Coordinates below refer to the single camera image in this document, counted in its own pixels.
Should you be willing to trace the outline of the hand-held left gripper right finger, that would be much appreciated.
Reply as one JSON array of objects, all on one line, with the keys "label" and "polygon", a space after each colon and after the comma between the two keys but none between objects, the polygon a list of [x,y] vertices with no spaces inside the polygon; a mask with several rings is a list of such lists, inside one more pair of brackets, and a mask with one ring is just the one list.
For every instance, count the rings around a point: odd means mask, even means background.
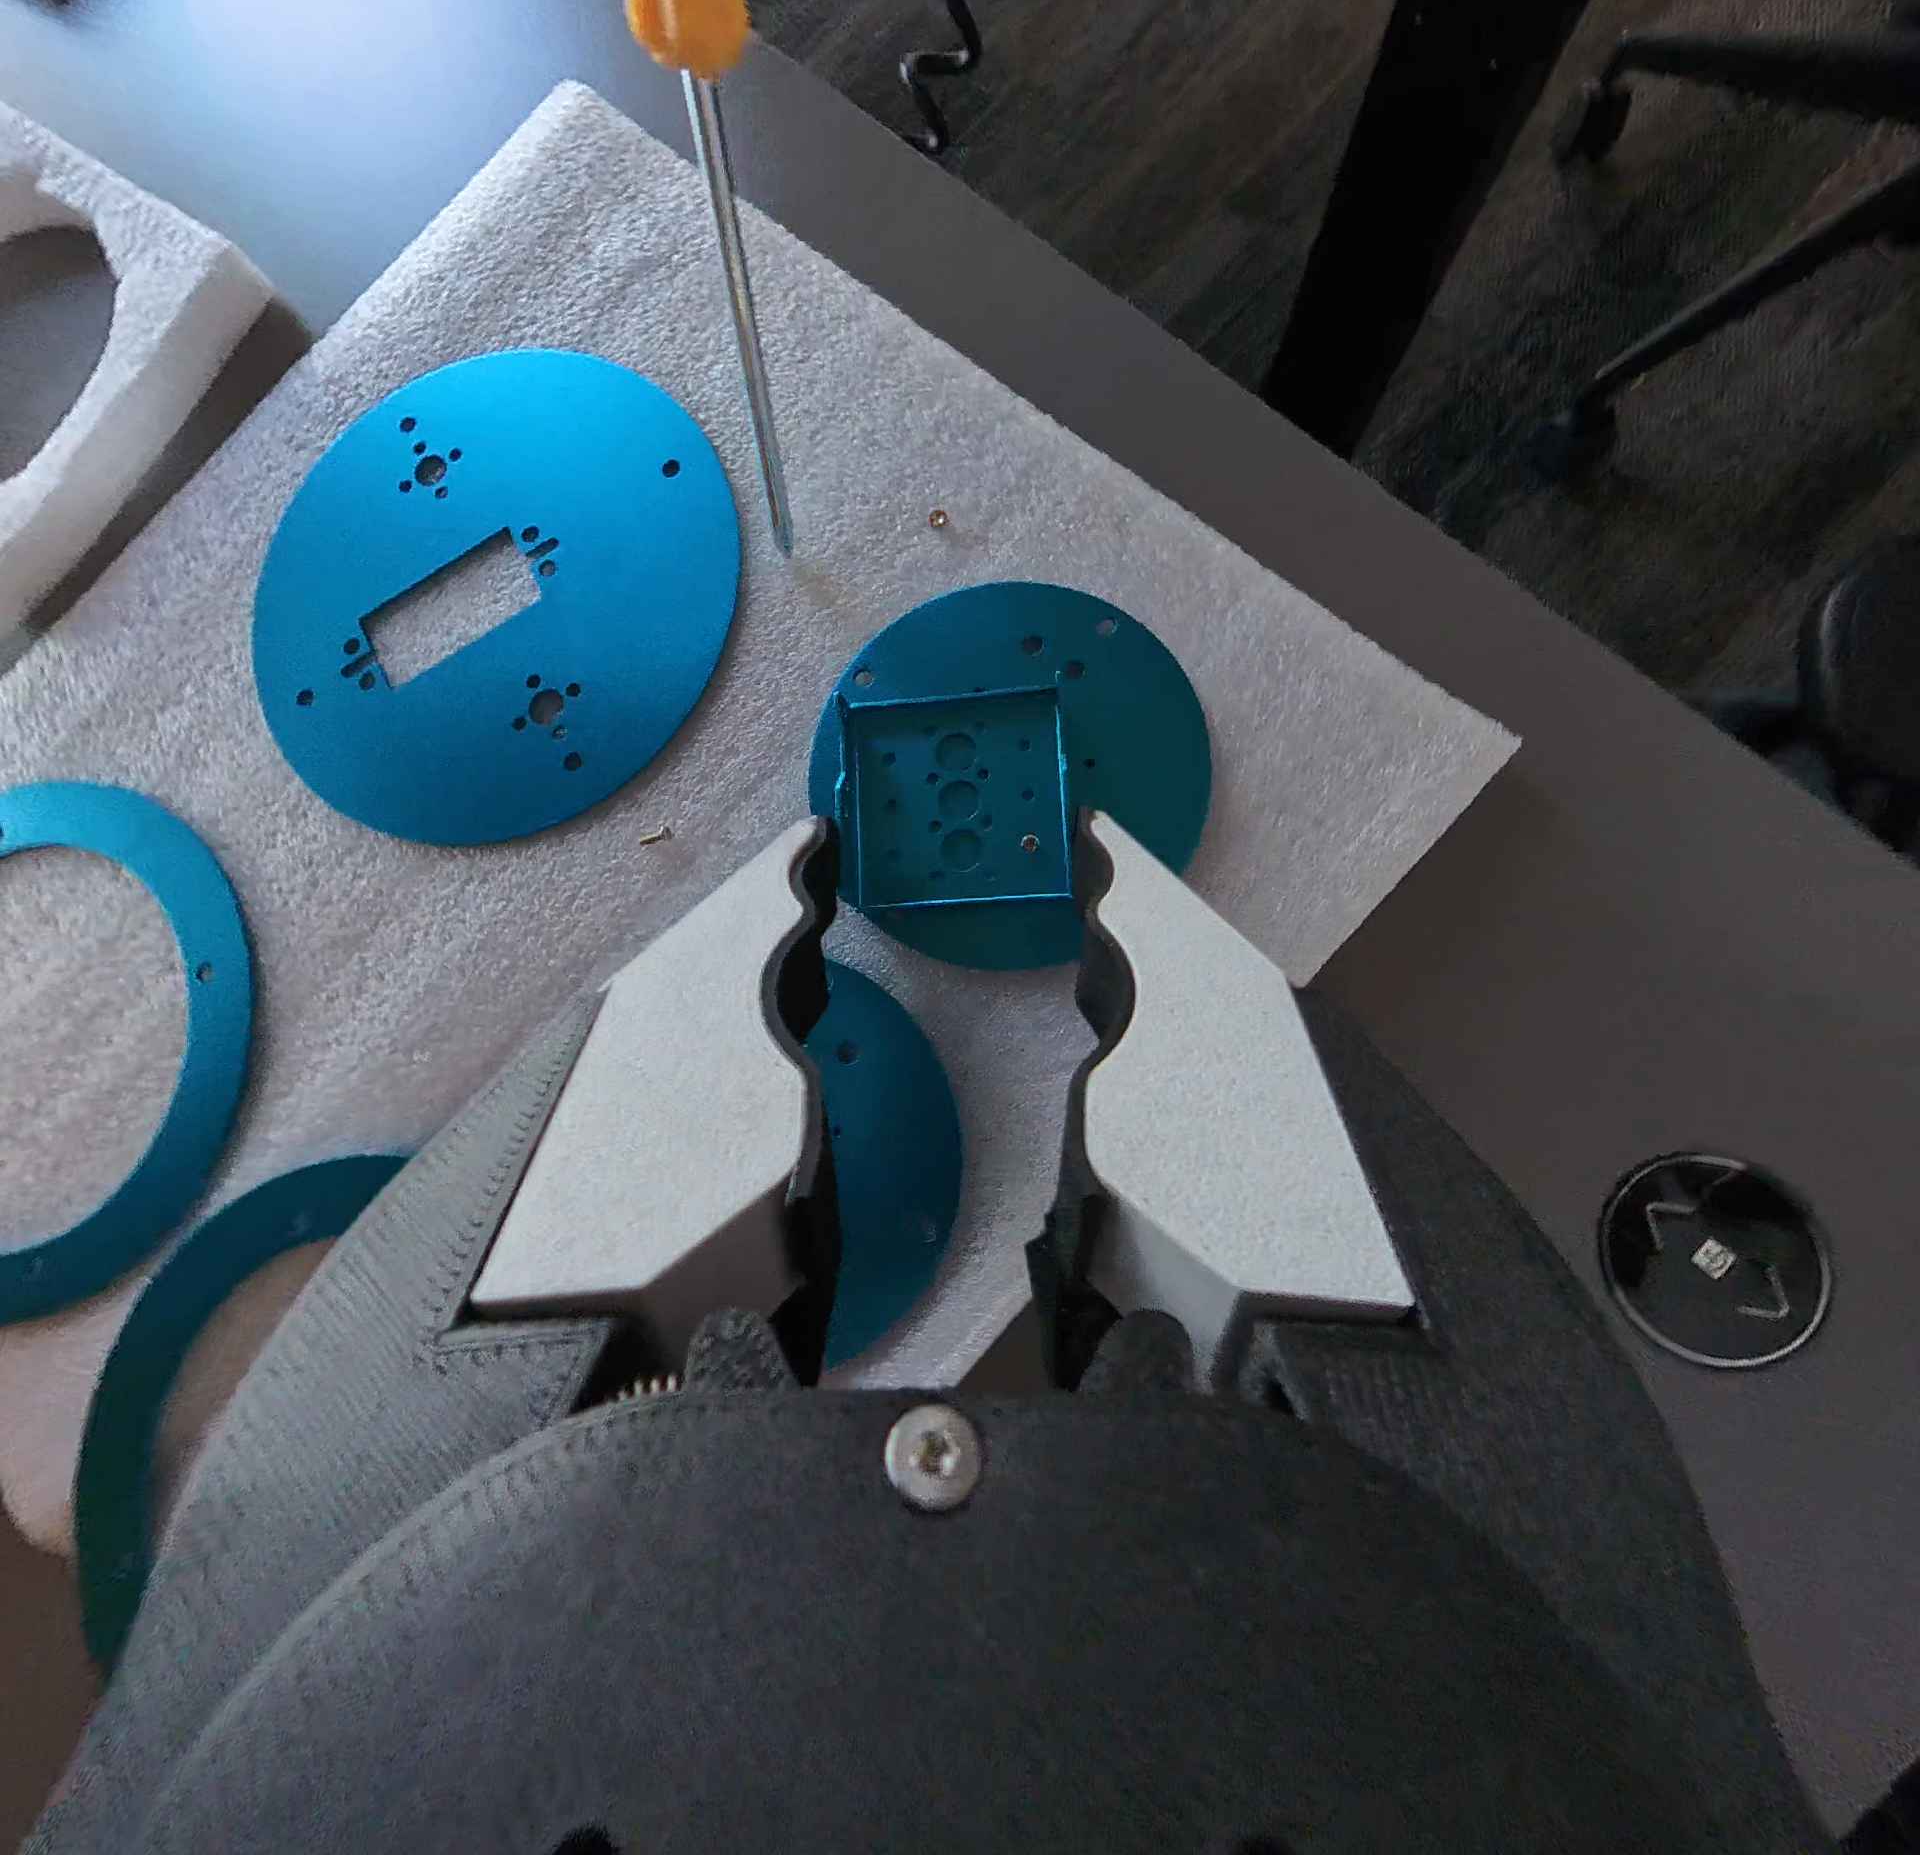
[{"label": "hand-held left gripper right finger", "polygon": [[1400,1325],[1416,1295],[1293,982],[1113,812],[1073,828],[1093,1047],[1028,1243],[1045,1379],[1075,1389],[1118,1316],[1159,1312],[1234,1380],[1264,1320]]}]

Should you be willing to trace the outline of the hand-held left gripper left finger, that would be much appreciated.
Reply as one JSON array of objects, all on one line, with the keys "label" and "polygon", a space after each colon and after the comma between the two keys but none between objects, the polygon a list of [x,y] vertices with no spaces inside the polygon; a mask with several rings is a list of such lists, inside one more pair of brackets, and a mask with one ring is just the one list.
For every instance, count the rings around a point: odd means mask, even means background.
[{"label": "hand-held left gripper left finger", "polygon": [[760,1315],[818,1383],[841,1263],[821,1079],[839,839],[803,818],[604,984],[471,1288],[487,1318],[624,1316],[683,1363]]}]

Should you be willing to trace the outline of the blue round plate with bracket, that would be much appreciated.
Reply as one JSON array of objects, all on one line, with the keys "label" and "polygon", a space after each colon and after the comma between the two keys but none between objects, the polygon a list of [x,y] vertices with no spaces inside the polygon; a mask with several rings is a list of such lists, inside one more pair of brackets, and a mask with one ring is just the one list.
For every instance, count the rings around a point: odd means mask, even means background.
[{"label": "blue round plate with bracket", "polygon": [[1050,584],[972,586],[897,617],[829,692],[809,763],[811,810],[839,834],[839,904],[982,971],[1081,957],[1081,810],[1116,814],[1182,872],[1211,799],[1184,668],[1118,604]]}]

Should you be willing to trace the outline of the yellow-handled screwdriver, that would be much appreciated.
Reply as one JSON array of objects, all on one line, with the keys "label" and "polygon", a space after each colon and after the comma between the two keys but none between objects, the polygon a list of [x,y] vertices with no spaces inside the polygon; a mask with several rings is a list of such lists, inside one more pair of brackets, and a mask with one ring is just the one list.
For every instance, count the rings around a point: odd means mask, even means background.
[{"label": "yellow-handled screwdriver", "polygon": [[707,187],[717,259],[731,312],[741,394],[748,406],[756,465],[775,547],[794,547],[792,510],[783,485],[771,409],[748,259],[738,221],[738,196],[727,150],[720,82],[738,66],[751,35],[744,0],[623,0],[634,43],[680,78],[696,165]]}]

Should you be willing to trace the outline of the grey desk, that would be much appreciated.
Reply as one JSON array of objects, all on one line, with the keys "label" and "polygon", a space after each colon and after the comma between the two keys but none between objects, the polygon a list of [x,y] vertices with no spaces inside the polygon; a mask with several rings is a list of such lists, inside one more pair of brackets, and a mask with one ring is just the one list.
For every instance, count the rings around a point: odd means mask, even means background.
[{"label": "grey desk", "polygon": [[[684,150],[617,2],[3,0],[3,99],[324,329],[564,78]],[[1522,737],[1321,984],[1589,1278],[1656,1153],[1811,1203],[1836,1291],[1791,1358],[1629,1342],[1853,1826],[1916,1758],[1916,871],[767,45],[727,131],[789,231]]]}]

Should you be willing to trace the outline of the round black desk control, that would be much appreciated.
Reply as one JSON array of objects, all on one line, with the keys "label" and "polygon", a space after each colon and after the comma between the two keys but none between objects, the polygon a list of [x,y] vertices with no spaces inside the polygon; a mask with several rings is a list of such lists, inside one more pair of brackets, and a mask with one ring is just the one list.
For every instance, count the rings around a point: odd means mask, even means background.
[{"label": "round black desk control", "polygon": [[1836,1290],[1807,1198],[1774,1171],[1700,1151],[1620,1178],[1596,1219],[1596,1266],[1646,1342],[1711,1372],[1786,1361],[1822,1330]]}]

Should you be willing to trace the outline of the small plain blue disc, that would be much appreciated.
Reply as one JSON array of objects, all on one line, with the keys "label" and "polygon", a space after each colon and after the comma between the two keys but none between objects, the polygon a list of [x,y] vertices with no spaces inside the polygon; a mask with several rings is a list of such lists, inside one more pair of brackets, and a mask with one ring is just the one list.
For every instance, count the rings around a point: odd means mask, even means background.
[{"label": "small plain blue disc", "polygon": [[873,1349],[928,1291],[960,1206],[960,1121],[914,1016],[877,980],[825,962],[829,1005],[803,1048],[829,1115],[841,1266],[825,1366]]}]

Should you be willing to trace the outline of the blue disc with rectangular slot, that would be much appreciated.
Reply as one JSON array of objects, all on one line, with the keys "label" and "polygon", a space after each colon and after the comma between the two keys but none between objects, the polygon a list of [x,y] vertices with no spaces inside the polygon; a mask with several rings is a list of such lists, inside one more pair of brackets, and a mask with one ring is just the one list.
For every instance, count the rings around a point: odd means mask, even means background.
[{"label": "blue disc with rectangular slot", "polygon": [[[392,679],[370,620],[490,546],[536,598]],[[738,575],[727,471],[678,400],[590,354],[482,354],[376,403],[300,481],[255,578],[254,686],[345,818],[501,843],[654,763],[717,668]]]}]

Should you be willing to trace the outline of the white foam sheet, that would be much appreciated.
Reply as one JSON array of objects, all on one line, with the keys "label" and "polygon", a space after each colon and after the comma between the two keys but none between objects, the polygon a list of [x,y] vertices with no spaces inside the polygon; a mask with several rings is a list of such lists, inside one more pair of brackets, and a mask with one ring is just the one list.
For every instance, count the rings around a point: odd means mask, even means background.
[{"label": "white foam sheet", "polygon": [[[576,989],[807,810],[813,717],[860,643],[948,587],[1107,596],[1187,668],[1212,737],[1189,881],[1294,982],[1393,891],[1520,739],[746,206],[800,555],[744,518],[727,654],[691,726],[603,812],[532,842],[414,849],[323,807],[254,695],[273,524],[349,420],[469,354],[586,350],[670,388],[746,477],[696,174],[558,85],[444,212],[3,671],[3,787],[152,795],[221,860],[254,939],[252,1093],[206,1203],[342,1153],[421,1146]],[[948,527],[930,527],[942,507]],[[672,839],[636,846],[657,827]],[[958,1235],[847,1386],[954,1379],[1028,1301],[1084,1032],[1066,975],[962,976],[847,919],[830,946],[930,1030],[966,1131]],[[128,877],[3,863],[3,1246],[116,1187],[180,1002]]]}]

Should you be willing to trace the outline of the black office chair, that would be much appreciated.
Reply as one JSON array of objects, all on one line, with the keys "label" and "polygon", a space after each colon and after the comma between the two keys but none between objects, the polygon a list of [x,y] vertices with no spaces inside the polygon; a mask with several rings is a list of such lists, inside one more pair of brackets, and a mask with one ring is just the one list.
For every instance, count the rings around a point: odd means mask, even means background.
[{"label": "black office chair", "polygon": [[[1608,54],[1602,72],[1584,85],[1580,99],[1561,114],[1551,139],[1560,165],[1594,163],[1617,143],[1630,111],[1626,82],[1634,72],[1710,85],[1735,96],[1861,121],[1905,129],[1918,123],[1916,11],[1883,35],[1837,39],[1626,33]],[[1614,400],[1634,379],[1749,316],[1826,263],[1875,241],[1916,245],[1916,238],[1918,161],[1911,160],[1602,366],[1564,410],[1538,429],[1528,443],[1532,465],[1556,481],[1591,472],[1614,441]]]},{"label": "black office chair", "polygon": [[1918,850],[1918,539],[1883,541],[1811,596],[1786,690],[1693,708],[1905,860]]}]

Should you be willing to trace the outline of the white foam frame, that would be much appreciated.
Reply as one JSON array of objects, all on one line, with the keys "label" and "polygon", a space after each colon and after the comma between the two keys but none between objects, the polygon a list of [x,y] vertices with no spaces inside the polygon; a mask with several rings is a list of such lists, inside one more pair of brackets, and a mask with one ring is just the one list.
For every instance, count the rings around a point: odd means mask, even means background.
[{"label": "white foam frame", "polygon": [[84,231],[111,276],[102,354],[47,438],[3,472],[3,627],[94,546],[271,300],[266,278],[104,161],[1,108],[3,244]]}]

